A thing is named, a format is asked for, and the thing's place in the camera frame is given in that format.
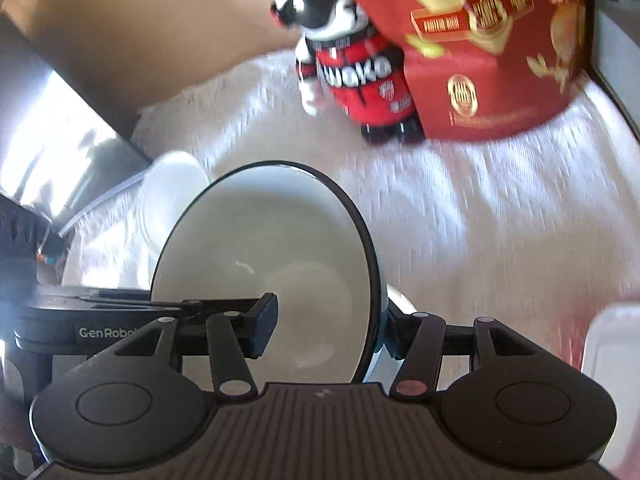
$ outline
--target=wrinkled white fabric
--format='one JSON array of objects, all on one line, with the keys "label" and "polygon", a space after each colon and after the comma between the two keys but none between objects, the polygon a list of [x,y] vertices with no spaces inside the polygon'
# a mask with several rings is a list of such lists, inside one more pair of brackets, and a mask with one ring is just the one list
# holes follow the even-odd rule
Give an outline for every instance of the wrinkled white fabric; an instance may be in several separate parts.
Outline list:
[{"label": "wrinkled white fabric", "polygon": [[[566,358],[566,335],[640,281],[640,150],[586,77],[568,110],[510,139],[372,148],[337,107],[305,114],[292,67],[292,52],[247,61],[144,110],[133,141],[186,150],[212,177],[264,159],[318,168],[419,310],[494,316]],[[149,286],[134,204],[132,190],[81,222],[66,283]]]}]

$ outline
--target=red jersey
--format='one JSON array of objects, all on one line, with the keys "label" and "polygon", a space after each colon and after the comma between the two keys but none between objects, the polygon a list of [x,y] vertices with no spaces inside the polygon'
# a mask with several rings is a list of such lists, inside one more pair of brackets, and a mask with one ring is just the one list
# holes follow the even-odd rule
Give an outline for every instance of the red jersey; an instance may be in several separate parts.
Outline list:
[{"label": "red jersey", "polygon": [[[389,126],[415,113],[402,71],[402,49],[372,26],[350,37],[307,44],[335,101],[354,121]],[[310,69],[299,66],[298,73],[313,75]]]}]

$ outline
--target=oval gold logo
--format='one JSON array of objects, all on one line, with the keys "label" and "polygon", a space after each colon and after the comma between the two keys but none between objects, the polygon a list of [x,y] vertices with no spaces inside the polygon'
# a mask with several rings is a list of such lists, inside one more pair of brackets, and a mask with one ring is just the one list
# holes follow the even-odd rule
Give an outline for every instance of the oval gold logo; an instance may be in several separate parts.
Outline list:
[{"label": "oval gold logo", "polygon": [[478,113],[476,85],[466,75],[454,74],[447,82],[451,106],[463,117],[473,117]]}]

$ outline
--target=figurine hand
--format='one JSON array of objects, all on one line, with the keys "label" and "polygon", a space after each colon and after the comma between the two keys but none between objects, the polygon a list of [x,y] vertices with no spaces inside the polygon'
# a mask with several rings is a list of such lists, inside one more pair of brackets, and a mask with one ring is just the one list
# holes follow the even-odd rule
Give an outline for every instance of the figurine hand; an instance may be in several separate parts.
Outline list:
[{"label": "figurine hand", "polygon": [[302,107],[310,116],[315,117],[320,110],[327,106],[328,101],[320,80],[301,81],[298,87],[302,97]]}]

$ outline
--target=brown cardboard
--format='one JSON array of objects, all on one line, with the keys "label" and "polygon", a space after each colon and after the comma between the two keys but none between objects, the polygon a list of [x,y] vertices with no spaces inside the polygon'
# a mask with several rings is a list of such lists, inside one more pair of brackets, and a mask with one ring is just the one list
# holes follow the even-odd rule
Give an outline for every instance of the brown cardboard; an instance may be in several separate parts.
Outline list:
[{"label": "brown cardboard", "polygon": [[247,58],[291,46],[270,0],[5,0],[40,53],[112,124]]}]

